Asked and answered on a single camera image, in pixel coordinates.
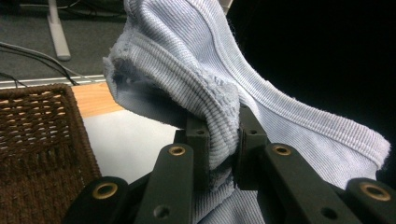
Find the black mechanical part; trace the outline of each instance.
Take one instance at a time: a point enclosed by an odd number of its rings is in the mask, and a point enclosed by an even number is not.
[[[396,223],[396,192],[368,178],[355,178],[346,185],[346,204],[363,223]]]
[[[134,223],[191,223],[193,151],[184,144],[164,147],[151,172]]]
[[[283,215],[272,217],[274,208],[259,199],[267,224],[273,223],[361,223],[352,211],[321,179],[300,153],[291,146],[270,144],[261,154],[262,172],[266,173],[261,189],[268,183],[278,197]]]
[[[186,129],[176,131],[174,143],[183,143],[193,149],[194,191],[208,190],[210,135],[206,122],[189,113]]]
[[[242,190],[259,189],[259,155],[270,142],[267,133],[246,105],[239,110],[239,148],[233,168],[234,182]]]
[[[83,189],[67,210],[62,223],[121,223],[127,201],[128,183],[125,180],[102,177]]]

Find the knit garment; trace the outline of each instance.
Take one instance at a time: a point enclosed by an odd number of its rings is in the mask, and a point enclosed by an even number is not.
[[[389,142],[353,120],[298,102],[263,79],[239,51],[218,1],[125,0],[124,6],[123,34],[104,58],[115,101],[177,127],[184,124],[185,110],[205,119],[210,170],[236,151],[242,103],[271,142],[299,150],[325,181],[344,188],[351,178],[375,179]],[[262,222],[257,204],[244,201],[256,192],[233,193],[230,181],[231,176],[223,178],[216,190],[196,197],[194,222]],[[240,206],[251,206],[249,217],[236,211]]]

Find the woven basket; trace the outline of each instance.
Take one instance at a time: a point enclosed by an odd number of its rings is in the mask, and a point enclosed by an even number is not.
[[[0,223],[60,223],[100,176],[69,86],[0,91]]]

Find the wooden table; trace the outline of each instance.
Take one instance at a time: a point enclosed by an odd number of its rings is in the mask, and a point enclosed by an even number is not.
[[[123,110],[114,102],[107,83],[95,83],[72,87],[81,116],[87,117]]]

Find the floor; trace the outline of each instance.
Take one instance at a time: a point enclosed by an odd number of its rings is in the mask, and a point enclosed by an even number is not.
[[[67,5],[58,3],[58,7],[64,6]],[[126,22],[122,2],[110,4],[109,10],[92,11],[83,5],[71,8],[73,10],[70,11],[59,9],[71,53],[70,61],[59,63],[77,83],[104,81],[102,58],[108,55]],[[19,13],[0,14],[0,42],[7,46],[34,50],[41,53],[39,55],[45,54],[46,58],[56,59],[47,21],[48,11],[45,5],[21,4]],[[52,82],[70,83],[64,77],[64,68],[59,64],[37,59],[37,53],[34,58],[28,57],[29,55],[0,45],[0,73],[12,76],[26,86]],[[0,89],[15,86],[13,79],[0,76]]]

